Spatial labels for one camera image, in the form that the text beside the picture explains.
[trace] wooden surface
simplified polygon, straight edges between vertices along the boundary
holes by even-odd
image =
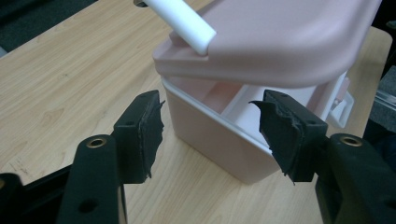
[[[200,8],[208,1],[188,1]],[[24,184],[70,164],[86,137],[111,133],[137,94],[165,94],[151,52],[170,29],[130,0],[100,0],[0,59],[0,172]],[[349,76],[361,135],[390,37],[371,29]],[[314,183],[280,172],[245,185],[174,136],[167,104],[153,178],[126,186],[130,223],[320,223]]]

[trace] white rod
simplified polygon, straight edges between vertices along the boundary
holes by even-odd
[[[198,54],[206,55],[216,31],[183,0],[144,0]]]

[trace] plastic container lid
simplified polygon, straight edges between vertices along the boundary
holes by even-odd
[[[214,0],[198,13],[217,32],[206,56],[176,33],[154,50],[162,76],[283,88],[335,79],[355,62],[380,0]]]

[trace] pink plastic container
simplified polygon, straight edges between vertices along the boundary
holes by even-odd
[[[206,56],[175,33],[153,53],[176,135],[245,183],[275,172],[248,102],[283,91],[325,120],[379,4],[214,0],[199,11],[217,31]]]
[[[259,133],[260,111],[249,105],[265,89],[285,92],[326,119],[345,74],[315,87],[280,89],[185,77],[163,77],[175,134],[241,181],[279,169]]]

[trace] white plastic part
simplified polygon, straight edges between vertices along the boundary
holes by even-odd
[[[206,55],[216,31],[182,0],[145,0],[198,54]]]
[[[327,121],[336,128],[345,128],[354,103],[355,100],[352,95],[350,95],[349,92],[346,92],[344,100],[330,111]]]

